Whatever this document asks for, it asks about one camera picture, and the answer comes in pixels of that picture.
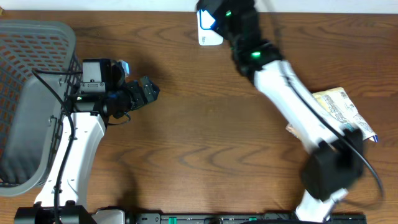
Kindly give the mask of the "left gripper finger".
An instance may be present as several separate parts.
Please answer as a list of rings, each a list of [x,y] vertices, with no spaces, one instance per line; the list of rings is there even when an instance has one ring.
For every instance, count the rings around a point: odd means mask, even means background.
[[[158,91],[143,91],[143,100],[144,104],[147,105],[152,103],[158,99],[159,92]]]
[[[148,76],[144,76],[140,78],[142,88],[144,91],[144,94],[146,96],[158,96],[160,93],[160,88],[152,82]]]

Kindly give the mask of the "orange small snack pack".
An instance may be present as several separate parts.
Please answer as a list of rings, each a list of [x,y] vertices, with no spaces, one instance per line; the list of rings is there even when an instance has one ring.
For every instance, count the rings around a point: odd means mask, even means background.
[[[297,139],[300,139],[300,135],[298,134],[298,132],[296,131],[296,129],[294,129],[294,127],[289,123],[285,129],[292,135],[294,135]]]

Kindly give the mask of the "large white snack bag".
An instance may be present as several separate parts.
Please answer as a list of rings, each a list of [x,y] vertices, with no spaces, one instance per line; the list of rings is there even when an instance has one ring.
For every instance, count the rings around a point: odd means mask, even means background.
[[[363,133],[364,140],[379,142],[377,134],[359,114],[344,88],[332,88],[313,93],[320,105],[334,118],[345,125],[355,124]]]

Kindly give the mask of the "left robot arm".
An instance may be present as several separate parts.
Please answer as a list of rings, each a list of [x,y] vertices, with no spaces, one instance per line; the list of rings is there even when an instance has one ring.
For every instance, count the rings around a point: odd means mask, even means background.
[[[63,135],[50,174],[33,206],[20,207],[14,223],[134,223],[122,208],[86,209],[88,181],[109,118],[120,118],[158,98],[148,77],[117,83],[82,83],[65,103]]]

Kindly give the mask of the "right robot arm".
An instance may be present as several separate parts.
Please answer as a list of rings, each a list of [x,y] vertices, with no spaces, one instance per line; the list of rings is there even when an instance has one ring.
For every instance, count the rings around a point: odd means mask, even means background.
[[[323,223],[364,170],[363,134],[328,113],[292,69],[280,48],[262,37],[254,1],[199,0],[200,25],[230,44],[238,72],[276,106],[296,130],[309,158],[295,210],[300,221]]]

